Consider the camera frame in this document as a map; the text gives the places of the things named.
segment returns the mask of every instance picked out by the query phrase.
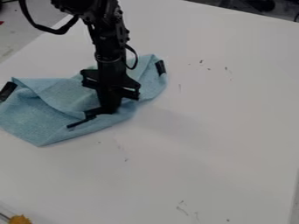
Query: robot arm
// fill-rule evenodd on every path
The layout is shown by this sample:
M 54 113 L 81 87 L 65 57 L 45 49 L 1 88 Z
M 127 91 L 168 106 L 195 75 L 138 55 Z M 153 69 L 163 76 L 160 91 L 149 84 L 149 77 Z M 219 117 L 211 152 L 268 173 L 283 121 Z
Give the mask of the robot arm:
M 98 69 L 82 70 L 82 85 L 96 91 L 101 106 L 85 111 L 86 119 L 68 125 L 68 128 L 93 120 L 98 115 L 115 113 L 122 104 L 122 98 L 139 99 L 141 85 L 127 75 L 127 68 L 136 68 L 138 57 L 135 50 L 127 45 L 129 30 L 123 23 L 123 12 L 117 0 L 52 0 L 56 8 L 73 15 L 73 18 L 58 30 L 35 24 L 25 0 L 19 2 L 29 22 L 44 32 L 65 34 L 81 18 L 95 45 Z M 127 65 L 127 49 L 136 56 L 136 63 L 132 67 Z

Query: white tabletop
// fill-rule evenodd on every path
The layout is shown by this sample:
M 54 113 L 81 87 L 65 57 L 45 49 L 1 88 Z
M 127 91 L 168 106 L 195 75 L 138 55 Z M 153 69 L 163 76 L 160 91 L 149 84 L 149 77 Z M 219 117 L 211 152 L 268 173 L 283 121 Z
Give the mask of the white tabletop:
M 1 130 L 0 201 L 36 224 L 288 223 L 299 25 L 179 0 L 121 4 L 131 45 L 165 60 L 166 91 L 127 122 L 45 148 Z M 0 83 L 71 77 L 93 53 L 82 23 L 45 34 L 0 66 Z

